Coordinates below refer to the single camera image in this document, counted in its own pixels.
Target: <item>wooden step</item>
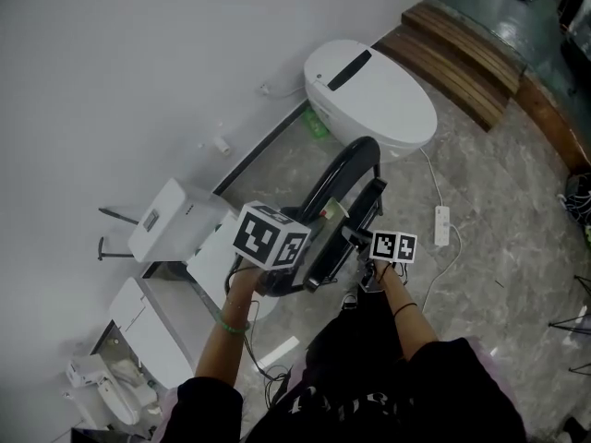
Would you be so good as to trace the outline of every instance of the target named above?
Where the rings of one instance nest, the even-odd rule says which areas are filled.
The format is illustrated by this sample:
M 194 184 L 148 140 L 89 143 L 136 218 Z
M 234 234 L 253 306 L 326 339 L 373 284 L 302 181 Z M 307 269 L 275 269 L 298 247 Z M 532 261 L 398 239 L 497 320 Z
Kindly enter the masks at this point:
M 571 174 L 584 174 L 591 170 L 591 161 L 587 157 L 591 150 L 586 146 L 582 133 L 534 74 L 524 75 L 515 101 L 536 122 Z
M 507 96 L 519 90 L 524 68 L 435 6 L 424 2 L 413 6 L 403 13 L 402 22 L 445 46 Z
M 485 131 L 502 118 L 509 101 L 506 94 L 445 46 L 401 26 L 374 47 L 435 86 Z

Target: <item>smart toilet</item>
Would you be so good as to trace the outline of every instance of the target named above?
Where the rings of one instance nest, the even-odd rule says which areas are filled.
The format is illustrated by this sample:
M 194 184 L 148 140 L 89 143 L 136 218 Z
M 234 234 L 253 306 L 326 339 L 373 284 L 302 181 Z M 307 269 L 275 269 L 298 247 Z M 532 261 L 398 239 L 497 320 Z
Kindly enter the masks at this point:
M 382 162 L 427 144 L 437 129 L 428 95 L 393 60 L 360 42 L 323 44 L 304 65 L 312 108 L 345 146 L 371 136 Z

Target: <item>white power strip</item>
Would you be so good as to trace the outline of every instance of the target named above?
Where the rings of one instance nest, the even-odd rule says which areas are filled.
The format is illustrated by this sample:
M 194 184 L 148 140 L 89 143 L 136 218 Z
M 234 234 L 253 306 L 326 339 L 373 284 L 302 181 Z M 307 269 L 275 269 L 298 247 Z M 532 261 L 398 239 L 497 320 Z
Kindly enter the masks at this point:
M 450 243 L 450 208 L 435 207 L 435 245 L 447 246 Z

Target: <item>black bracelet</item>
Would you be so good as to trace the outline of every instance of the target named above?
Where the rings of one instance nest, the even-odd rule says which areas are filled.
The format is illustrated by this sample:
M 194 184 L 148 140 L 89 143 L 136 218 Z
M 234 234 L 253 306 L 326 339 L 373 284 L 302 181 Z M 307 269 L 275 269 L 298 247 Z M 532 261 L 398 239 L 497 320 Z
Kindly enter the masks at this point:
M 409 304 L 406 304 L 406 305 L 403 305 L 403 306 L 401 306 L 401 307 L 400 307 L 398 310 L 396 310 L 396 313 L 394 314 L 394 320 L 396 319 L 396 316 L 397 316 L 397 315 L 398 315 L 400 312 L 402 312 L 402 311 L 403 311 L 405 308 L 407 308 L 407 307 L 408 307 L 408 306 L 410 306 L 410 305 L 414 305 L 414 306 L 418 307 L 418 305 L 417 305 L 417 304 L 415 304 L 414 302 L 411 302 L 411 303 L 409 303 Z

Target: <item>white wall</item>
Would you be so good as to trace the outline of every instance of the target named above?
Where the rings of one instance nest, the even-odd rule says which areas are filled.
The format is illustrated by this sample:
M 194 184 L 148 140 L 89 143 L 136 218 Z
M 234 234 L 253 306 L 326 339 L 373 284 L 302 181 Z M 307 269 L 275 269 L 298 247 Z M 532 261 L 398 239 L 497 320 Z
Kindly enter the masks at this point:
M 372 43 L 416 1 L 0 0 L 0 388 L 53 378 L 141 270 L 97 261 L 131 231 L 98 207 L 213 188 L 303 100 L 261 82 L 297 87 L 316 46 Z
M 67 387 L 62 373 L 41 385 L 0 394 L 0 441 L 49 443 L 80 420 L 76 406 L 60 396 Z M 67 438 L 58 441 L 69 441 Z

